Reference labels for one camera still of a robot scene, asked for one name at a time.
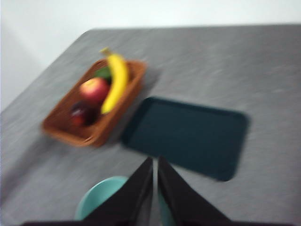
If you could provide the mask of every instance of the plum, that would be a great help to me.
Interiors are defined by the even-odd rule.
[[[76,102],[71,107],[71,121],[76,126],[88,126],[93,124],[99,114],[99,109],[90,106],[85,101]]]

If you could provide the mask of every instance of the tray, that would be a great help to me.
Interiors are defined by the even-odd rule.
[[[122,114],[140,92],[146,64],[136,60],[127,61],[130,82],[116,106],[108,114],[99,115],[97,121],[90,126],[74,126],[70,118],[70,108],[74,103],[82,100],[79,93],[80,85],[91,79],[96,70],[105,66],[107,66],[106,59],[95,62],[54,107],[42,123],[42,129],[46,134],[74,146],[101,146],[106,142]]]
[[[171,163],[227,181],[235,174],[248,123],[241,112],[149,97],[122,141],[147,155],[162,155]]]

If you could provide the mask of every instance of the red apple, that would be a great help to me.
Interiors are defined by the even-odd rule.
[[[79,90],[87,101],[101,104],[107,97],[110,86],[103,78],[92,78],[81,84]]]

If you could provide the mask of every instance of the dark green tray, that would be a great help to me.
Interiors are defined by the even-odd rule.
[[[122,135],[135,150],[202,173],[230,180],[236,171],[248,125],[239,112],[150,97]]]

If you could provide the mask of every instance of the apple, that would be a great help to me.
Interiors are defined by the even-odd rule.
[[[87,126],[96,121],[99,110],[84,101],[79,101],[71,107],[70,114],[73,125]]]
[[[107,97],[110,86],[103,78],[92,78],[81,84],[79,91],[85,100],[94,104],[101,104]]]

